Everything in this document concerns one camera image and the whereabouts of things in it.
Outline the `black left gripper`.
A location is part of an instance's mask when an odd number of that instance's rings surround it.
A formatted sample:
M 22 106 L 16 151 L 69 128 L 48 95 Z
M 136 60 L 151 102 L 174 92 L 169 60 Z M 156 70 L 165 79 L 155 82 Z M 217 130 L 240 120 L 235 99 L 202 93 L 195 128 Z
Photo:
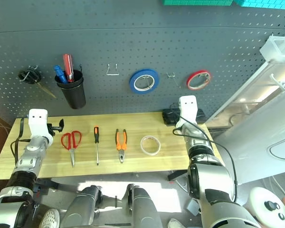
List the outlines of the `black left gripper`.
M 52 126 L 51 123 L 47 124 L 48 133 L 51 136 L 55 136 L 54 131 L 62 132 L 64 129 L 64 119 L 59 121 L 59 126 Z

